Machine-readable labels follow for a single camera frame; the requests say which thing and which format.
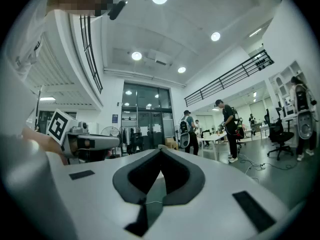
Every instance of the standing fan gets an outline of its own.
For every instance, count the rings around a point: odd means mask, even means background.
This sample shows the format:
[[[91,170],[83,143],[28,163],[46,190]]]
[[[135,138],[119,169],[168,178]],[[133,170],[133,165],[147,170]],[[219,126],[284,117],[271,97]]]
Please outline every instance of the standing fan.
[[[108,127],[104,128],[101,132],[101,135],[104,135],[104,136],[118,137],[119,134],[120,134],[120,131],[116,127],[113,127],[113,126],[108,126]]]
[[[174,127],[174,136],[176,136],[176,139],[178,141],[178,145],[180,147],[180,136],[181,136],[180,125],[176,125]]]

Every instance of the gray floor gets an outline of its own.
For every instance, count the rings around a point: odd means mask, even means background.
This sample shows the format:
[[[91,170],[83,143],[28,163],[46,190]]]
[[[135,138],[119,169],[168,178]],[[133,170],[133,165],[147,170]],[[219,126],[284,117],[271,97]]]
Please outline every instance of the gray floor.
[[[282,168],[278,169],[269,164],[265,164],[264,170],[258,171],[252,167],[248,170],[247,175],[249,177],[257,177],[262,186],[273,192],[287,205],[289,209],[292,209],[300,201],[305,199],[313,190],[313,185],[319,173],[320,149],[318,148],[315,150],[314,156],[305,154],[304,159],[301,162],[297,162],[295,148],[293,150],[294,156],[291,156],[287,152],[282,152],[280,155],[280,161],[277,161],[276,152],[271,153],[270,157],[267,157],[268,151],[275,148],[276,146],[272,146],[268,138],[249,141],[246,145],[242,145],[238,161],[230,164],[230,166],[233,166],[245,173],[251,164],[248,161],[243,161],[243,159],[249,158],[259,164],[270,163]],[[204,149],[206,150],[203,152],[204,157],[207,159],[213,159],[213,152],[210,151],[211,147],[204,147]],[[222,163],[229,163],[229,144],[219,144],[218,150],[219,161]],[[153,201],[161,202],[165,195],[165,180],[164,178],[157,179],[147,195],[147,203]],[[153,224],[161,211],[161,203],[147,204],[149,225]]]

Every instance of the sneaker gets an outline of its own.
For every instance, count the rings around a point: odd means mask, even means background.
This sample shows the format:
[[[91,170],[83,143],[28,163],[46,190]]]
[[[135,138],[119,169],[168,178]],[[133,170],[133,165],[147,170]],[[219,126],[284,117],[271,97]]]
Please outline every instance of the sneaker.
[[[307,149],[305,152],[309,154],[309,156],[313,156],[315,154],[314,151],[310,149]]]
[[[302,159],[303,159],[304,157],[305,157],[304,154],[298,154],[297,160],[298,160],[298,161],[302,161]]]
[[[235,161],[238,161],[238,157],[229,159],[229,163],[234,163]]]

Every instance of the black metal railing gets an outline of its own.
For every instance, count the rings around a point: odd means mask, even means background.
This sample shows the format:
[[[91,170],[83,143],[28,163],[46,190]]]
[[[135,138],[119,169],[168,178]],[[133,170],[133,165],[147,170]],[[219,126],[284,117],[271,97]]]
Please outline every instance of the black metal railing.
[[[263,50],[184,98],[186,106],[188,107],[204,100],[205,98],[234,85],[242,79],[248,78],[254,73],[265,69],[273,63],[274,61],[267,54],[266,50]]]
[[[99,93],[103,90],[103,86],[100,81],[100,77],[97,71],[94,51],[92,49],[91,41],[91,17],[90,16],[80,16],[80,27],[84,53],[89,64],[89,68],[93,77],[93,80],[98,88]]]

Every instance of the glass door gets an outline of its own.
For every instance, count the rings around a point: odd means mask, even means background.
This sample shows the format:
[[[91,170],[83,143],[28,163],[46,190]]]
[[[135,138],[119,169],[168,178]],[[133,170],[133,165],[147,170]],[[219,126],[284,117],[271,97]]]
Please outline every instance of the glass door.
[[[164,143],[161,112],[139,111],[138,127],[143,138],[143,150],[157,149]]]

